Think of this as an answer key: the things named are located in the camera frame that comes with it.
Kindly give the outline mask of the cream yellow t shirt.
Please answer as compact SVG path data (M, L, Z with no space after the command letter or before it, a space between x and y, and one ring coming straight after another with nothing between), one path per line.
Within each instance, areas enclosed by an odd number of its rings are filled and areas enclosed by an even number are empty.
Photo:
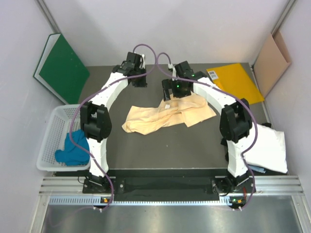
M161 101L157 108L132 106L122 125L123 130L147 135L183 123L191 127L216 116L205 98L193 92L182 98L170 97L168 101Z

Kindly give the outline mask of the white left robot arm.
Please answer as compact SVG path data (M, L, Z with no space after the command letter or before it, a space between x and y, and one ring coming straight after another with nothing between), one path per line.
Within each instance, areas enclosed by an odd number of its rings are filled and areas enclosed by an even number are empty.
M112 130L109 109L129 83L134 87L146 87L145 76L127 78L145 73L145 55L129 52L126 60L112 69L101 93L84 103L80 109L81 130L85 133L89 151L93 155L87 179L99 192L106 192L110 188L110 180L104 175L109 170L106 159L107 138Z

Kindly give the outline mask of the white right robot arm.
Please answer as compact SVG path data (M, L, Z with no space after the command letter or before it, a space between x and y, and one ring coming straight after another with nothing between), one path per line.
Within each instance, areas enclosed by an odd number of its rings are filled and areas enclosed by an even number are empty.
M165 101L171 97L183 98L195 93L219 112L219 129L226 141L228 154L226 184L230 191L240 191L248 179L249 171L244 154L253 147L257 139L252 138L249 146L246 145L246 140L251 137L251 133L258 132L248 101L222 91L213 83L211 75L194 72L187 61L177 65L169 63L168 70L171 73L162 81Z

